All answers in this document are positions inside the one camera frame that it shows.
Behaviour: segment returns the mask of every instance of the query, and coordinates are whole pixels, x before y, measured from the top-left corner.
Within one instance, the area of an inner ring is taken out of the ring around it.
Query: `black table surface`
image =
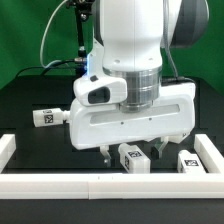
[[[207,134],[224,155],[224,97],[204,80],[195,79],[196,124],[181,144],[169,143],[152,172],[176,172],[182,149],[194,152],[195,134]],[[99,149],[78,151],[70,142],[68,124],[35,128],[32,111],[69,110],[74,77],[25,76],[0,90],[0,137],[16,134],[16,152],[3,173],[125,172],[117,145],[111,146],[111,168]],[[135,142],[147,156],[155,142]],[[1,200],[0,223],[224,223],[223,199],[149,200]]]

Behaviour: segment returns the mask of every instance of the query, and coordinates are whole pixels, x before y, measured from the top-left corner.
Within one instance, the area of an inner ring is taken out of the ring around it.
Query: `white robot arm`
[[[202,10],[204,19],[194,17],[194,27],[200,23],[200,29],[184,37],[178,27],[189,2],[196,3],[189,18]],[[208,20],[206,1],[96,0],[94,4],[95,38],[87,73],[74,83],[72,144],[86,149],[166,136],[180,142],[194,127],[195,85],[161,86],[160,48],[166,42],[189,46],[202,35]]]

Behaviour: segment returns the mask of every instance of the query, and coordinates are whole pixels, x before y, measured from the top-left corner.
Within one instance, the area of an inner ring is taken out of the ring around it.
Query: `screw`
[[[87,20],[87,15],[85,15],[85,14],[81,14],[81,19],[82,19],[83,21],[86,21],[86,20]]]

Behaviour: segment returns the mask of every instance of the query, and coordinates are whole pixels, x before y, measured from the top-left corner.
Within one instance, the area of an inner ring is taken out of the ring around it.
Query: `black cable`
[[[33,66],[33,67],[23,68],[19,72],[16,73],[15,78],[17,78],[22,72],[32,70],[32,69],[43,69],[43,67],[42,66]]]
[[[51,69],[54,69],[55,67],[57,66],[60,66],[60,65],[64,65],[64,64],[67,64],[67,63],[71,63],[71,62],[74,62],[74,59],[70,59],[70,60],[65,60],[65,61],[60,61],[60,62],[56,62],[54,64],[52,64],[50,67],[48,68],[45,68],[43,70],[43,72],[40,74],[41,76],[44,76],[47,72],[49,72]]]
[[[185,78],[184,76],[178,76],[177,78],[163,78],[162,79],[162,86],[169,85],[169,84],[181,84],[186,82],[192,82],[197,85],[196,82],[191,78]]]
[[[43,69],[43,67],[42,66],[33,66],[33,67],[27,67],[27,68],[21,69],[19,72],[17,72],[17,74],[15,75],[15,78],[19,77],[22,72],[25,72],[25,71],[28,71],[28,70],[32,70],[32,69]],[[77,66],[72,66],[72,67],[69,66],[69,67],[64,67],[64,68],[49,67],[49,69],[50,70],[51,69],[54,69],[54,70],[59,70],[59,69],[77,69]]]

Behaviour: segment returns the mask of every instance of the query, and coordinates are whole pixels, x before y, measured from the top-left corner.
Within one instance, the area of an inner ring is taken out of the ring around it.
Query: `green backdrop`
[[[62,0],[0,0],[0,88],[24,67],[39,66],[39,48],[48,19]],[[180,75],[205,79],[224,94],[224,1],[208,0],[210,20],[206,34],[193,47],[172,49]],[[86,48],[91,49],[91,22],[84,24]],[[54,19],[45,48],[45,64],[74,58],[77,36],[73,9],[63,7]],[[26,74],[39,74],[38,70]],[[51,74],[68,75],[68,71]],[[164,75],[172,75],[164,59]]]

